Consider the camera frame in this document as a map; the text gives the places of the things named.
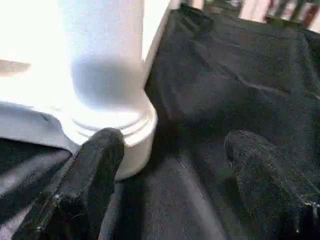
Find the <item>white column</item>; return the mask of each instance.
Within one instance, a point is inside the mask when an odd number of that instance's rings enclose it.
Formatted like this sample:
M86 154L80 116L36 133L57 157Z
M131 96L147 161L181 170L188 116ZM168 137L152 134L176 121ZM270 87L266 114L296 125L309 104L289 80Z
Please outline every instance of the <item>white column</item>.
M265 16L267 14L269 4L269 0L258 0L251 20L259 23L265 23Z
M316 15L314 16L314 18L309 26L309 30L314 31L316 33L320 33L320 11L319 10L316 13Z
M140 171L149 159L157 114L144 92L144 1L58 0L70 56L72 95L61 121L82 144L102 128L120 129L125 156L117 180Z
M192 7L196 9L204 9L205 6L205 0L193 0L192 1Z
M181 0L170 0L171 9L179 9L181 4Z
M251 17L254 14L257 0L244 0L243 6L239 14L239 18L245 20L251 20Z

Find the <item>white surface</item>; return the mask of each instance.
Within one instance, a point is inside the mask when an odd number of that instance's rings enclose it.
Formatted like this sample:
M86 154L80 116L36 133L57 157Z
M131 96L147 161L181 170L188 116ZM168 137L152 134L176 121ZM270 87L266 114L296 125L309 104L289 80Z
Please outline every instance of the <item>white surface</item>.
M142 59L145 60L149 53L152 42L160 27L160 24L169 7L170 0L144 0L143 34L142 34Z
M265 23L265 16L267 14L269 4L269 0L257 0L251 20L259 23Z
M309 30L320 33L320 10L318 10L314 19L312 20Z
M181 0L170 0L170 8L171 9L179 9L180 4L181 4Z
M63 107L65 134L82 144L102 128L124 135L121 180L147 163L157 115L144 92L144 1L64 1L59 9L70 52L74 94Z
M192 1L192 7L196 9L204 9L205 0L193 0Z
M244 20L251 20L254 11L256 10L257 0L244 0L239 18Z

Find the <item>gray fabric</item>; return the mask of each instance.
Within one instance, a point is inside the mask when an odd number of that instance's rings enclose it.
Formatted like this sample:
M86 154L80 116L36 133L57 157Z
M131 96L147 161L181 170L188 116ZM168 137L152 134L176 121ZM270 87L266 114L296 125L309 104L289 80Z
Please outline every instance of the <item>gray fabric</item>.
M53 116L21 105L0 102L0 138L77 151Z

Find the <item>pillar base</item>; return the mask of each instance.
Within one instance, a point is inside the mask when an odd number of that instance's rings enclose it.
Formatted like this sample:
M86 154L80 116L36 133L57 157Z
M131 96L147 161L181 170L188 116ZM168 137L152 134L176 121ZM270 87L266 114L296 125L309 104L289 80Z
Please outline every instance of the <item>pillar base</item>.
M145 167L150 157L158 118L155 108L146 94L144 92L143 94L145 104L142 104L144 108L140 112L119 111L117 106L113 111L96 112L84 106L79 108L78 105L76 109L80 111L80 114L76 114L76 118L71 112L71 115L64 114L64 118L60 119L65 135L78 145L83 144L102 128L115 128L122 132L125 149L123 160L115 176L116 181L137 174ZM95 124L96 119L99 123L104 122L103 126Z

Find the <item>black cloth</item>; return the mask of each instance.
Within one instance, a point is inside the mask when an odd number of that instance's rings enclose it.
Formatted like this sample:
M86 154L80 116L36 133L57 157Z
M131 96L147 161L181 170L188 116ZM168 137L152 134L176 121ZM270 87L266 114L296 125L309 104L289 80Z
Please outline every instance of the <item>black cloth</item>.
M225 151L244 204L264 239L319 239L320 190L265 138L229 132Z
M170 14L146 91L230 238L263 238L226 161L230 131L264 137L319 189L319 44L307 30L186 6Z
M71 155L59 148L0 139L0 239L11 239Z
M96 132L39 194L12 239L97 239L124 148L119 130Z

